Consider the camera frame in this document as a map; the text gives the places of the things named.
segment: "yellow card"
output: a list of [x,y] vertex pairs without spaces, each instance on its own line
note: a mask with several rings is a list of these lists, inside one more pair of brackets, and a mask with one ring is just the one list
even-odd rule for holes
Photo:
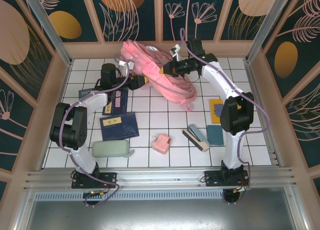
[[215,114],[215,105],[223,105],[221,99],[210,99],[210,113],[211,113],[211,122],[213,124],[219,124],[220,123],[220,117]]
[[103,122],[103,126],[104,127],[122,123],[120,116],[119,117],[115,117],[115,118],[105,119],[102,122]]
[[112,107],[112,102],[110,102],[107,106],[105,106],[104,113],[105,114],[110,114],[111,113],[111,107]]

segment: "green pencil case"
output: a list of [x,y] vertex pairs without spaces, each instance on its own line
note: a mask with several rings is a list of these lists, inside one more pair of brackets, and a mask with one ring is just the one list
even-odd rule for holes
[[130,157],[135,151],[129,150],[127,140],[96,141],[92,146],[92,156],[94,158],[115,158]]

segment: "pink fabric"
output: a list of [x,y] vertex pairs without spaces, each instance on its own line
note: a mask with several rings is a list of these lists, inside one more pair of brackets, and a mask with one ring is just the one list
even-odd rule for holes
[[133,72],[146,76],[149,83],[161,93],[168,101],[181,104],[185,111],[191,111],[190,104],[197,96],[197,91],[189,79],[170,77],[160,74],[161,67],[170,62],[172,57],[159,50],[149,50],[148,45],[128,40],[123,43],[121,54],[134,62]]

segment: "pink backpack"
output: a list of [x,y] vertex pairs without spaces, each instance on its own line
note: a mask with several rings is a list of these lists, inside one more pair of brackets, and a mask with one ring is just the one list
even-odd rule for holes
[[121,54],[127,60],[134,63],[133,72],[148,78],[148,83],[142,87],[147,89],[153,86],[168,101],[180,104],[182,109],[192,110],[191,102],[196,98],[197,91],[189,82],[188,77],[170,77],[160,74],[162,66],[172,60],[172,57],[159,51],[151,45],[144,45],[136,41],[125,41],[121,48]]

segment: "white tile floor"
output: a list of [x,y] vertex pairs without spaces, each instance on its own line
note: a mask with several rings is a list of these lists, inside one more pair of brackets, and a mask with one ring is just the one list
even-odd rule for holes
[[[220,65],[225,73],[244,92],[250,91],[246,70],[241,58],[220,58]],[[75,59],[63,96],[64,103],[74,103],[78,99],[78,91],[93,88],[100,78],[103,63],[113,63],[113,59]],[[203,167],[220,166],[225,146],[211,146],[207,152],[199,151],[182,134],[182,129],[195,124],[206,136],[206,126],[211,123],[210,99],[219,99],[216,90],[206,79],[193,72],[189,79],[196,81],[194,86],[197,97],[193,102],[192,112],[184,112],[177,104],[168,102],[154,88],[129,91],[128,112],[135,112],[139,128],[139,137],[129,139],[131,149],[135,153],[129,157],[110,157],[96,159],[100,167]],[[99,118],[102,108],[88,119],[87,146],[92,150],[93,142],[102,141]],[[254,122],[250,130],[261,129],[258,113],[254,112]],[[169,135],[172,144],[166,155],[152,149],[153,136]],[[244,139],[243,160],[254,166],[271,165],[264,135],[250,134]],[[53,142],[45,155],[43,168],[73,168],[74,164],[68,155]]]

